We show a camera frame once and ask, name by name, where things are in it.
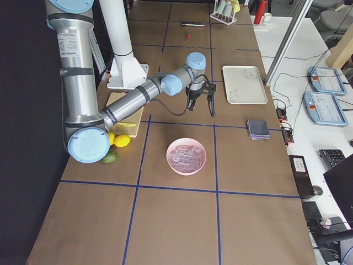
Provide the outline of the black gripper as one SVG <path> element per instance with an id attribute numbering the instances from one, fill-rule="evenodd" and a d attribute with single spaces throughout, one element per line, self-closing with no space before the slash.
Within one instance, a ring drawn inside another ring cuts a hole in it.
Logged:
<path id="1" fill-rule="evenodd" d="M 186 95 L 188 98 L 188 110 L 192 111 L 195 108 L 195 103 L 197 101 L 197 98 L 202 94 L 203 89 L 197 89 L 197 90 L 193 90 L 190 88 L 186 89 Z"/>

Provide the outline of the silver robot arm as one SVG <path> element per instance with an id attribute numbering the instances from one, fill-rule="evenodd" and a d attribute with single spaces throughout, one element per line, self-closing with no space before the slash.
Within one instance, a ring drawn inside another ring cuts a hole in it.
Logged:
<path id="1" fill-rule="evenodd" d="M 92 1 L 46 1 L 47 25 L 57 33 L 60 77 L 66 90 L 68 117 L 64 122 L 68 153 L 78 162 L 94 163 L 109 151 L 109 129 L 161 93 L 169 96 L 201 89 L 206 57 L 188 54 L 186 63 L 171 73 L 147 78 L 147 66 L 134 57 L 122 1 L 100 1 L 113 50 L 113 77 L 129 92 L 99 110 L 90 35 L 94 28 Z"/>

